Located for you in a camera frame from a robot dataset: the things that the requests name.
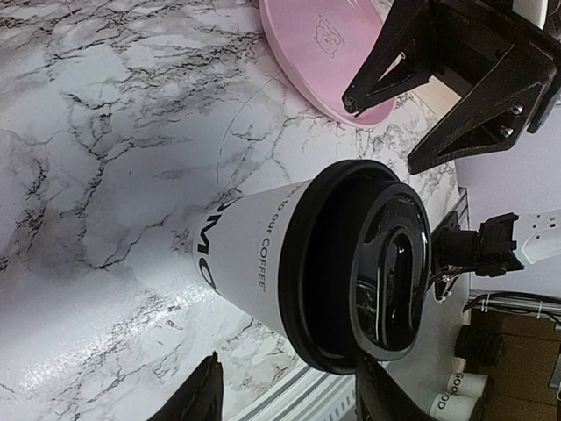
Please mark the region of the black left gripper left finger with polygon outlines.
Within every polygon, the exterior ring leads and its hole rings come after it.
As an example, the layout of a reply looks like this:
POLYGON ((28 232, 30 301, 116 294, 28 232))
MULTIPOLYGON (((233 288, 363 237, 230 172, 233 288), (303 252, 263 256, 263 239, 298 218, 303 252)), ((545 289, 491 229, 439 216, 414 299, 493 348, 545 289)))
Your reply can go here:
POLYGON ((221 421, 223 404, 223 365, 213 352, 148 421, 221 421))

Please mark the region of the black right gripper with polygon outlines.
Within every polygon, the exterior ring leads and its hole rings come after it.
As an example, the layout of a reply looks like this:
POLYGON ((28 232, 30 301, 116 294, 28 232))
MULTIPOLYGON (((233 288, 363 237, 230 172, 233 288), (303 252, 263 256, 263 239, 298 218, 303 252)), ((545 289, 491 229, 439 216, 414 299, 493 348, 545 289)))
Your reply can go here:
POLYGON ((395 1, 344 109, 356 117, 432 71, 460 99, 409 154, 412 175, 536 133, 560 92, 560 44, 491 1, 395 1))

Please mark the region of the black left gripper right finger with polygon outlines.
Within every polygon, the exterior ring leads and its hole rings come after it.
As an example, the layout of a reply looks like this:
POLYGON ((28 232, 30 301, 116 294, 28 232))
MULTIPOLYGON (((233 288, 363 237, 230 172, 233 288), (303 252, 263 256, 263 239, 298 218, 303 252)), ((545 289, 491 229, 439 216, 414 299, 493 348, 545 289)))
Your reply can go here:
POLYGON ((423 411, 377 360, 362 353, 356 368, 357 420, 429 421, 423 411))

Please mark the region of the black plastic cup lid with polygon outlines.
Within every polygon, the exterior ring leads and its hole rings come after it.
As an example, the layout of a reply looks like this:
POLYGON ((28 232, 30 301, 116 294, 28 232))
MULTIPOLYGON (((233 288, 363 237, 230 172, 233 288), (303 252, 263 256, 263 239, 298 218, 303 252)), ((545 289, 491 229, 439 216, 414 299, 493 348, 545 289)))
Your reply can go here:
POLYGON ((359 358, 392 361, 418 337, 429 287, 430 223, 386 165, 345 160, 304 190, 279 268, 287 338, 311 367, 351 375, 359 358))

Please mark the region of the white paper coffee cup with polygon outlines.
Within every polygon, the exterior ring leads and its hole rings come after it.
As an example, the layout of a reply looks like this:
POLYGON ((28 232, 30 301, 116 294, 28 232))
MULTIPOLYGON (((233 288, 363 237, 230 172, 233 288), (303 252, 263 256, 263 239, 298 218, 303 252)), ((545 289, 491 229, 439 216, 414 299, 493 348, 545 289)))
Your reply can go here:
POLYGON ((193 260, 202 279, 282 336, 281 249, 296 205, 310 184, 289 184, 220 204, 202 218, 193 239, 193 260))

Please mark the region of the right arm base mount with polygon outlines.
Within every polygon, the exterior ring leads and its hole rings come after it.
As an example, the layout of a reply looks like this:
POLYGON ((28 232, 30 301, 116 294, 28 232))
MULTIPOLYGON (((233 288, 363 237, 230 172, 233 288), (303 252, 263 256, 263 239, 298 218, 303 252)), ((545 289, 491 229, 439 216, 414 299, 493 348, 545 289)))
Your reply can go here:
POLYGON ((460 226, 460 215, 448 212, 432 233, 432 266, 429 285, 434 288, 435 300, 443 302, 451 294, 462 274, 497 277, 524 269, 515 255, 514 213, 488 219, 477 231, 460 226))

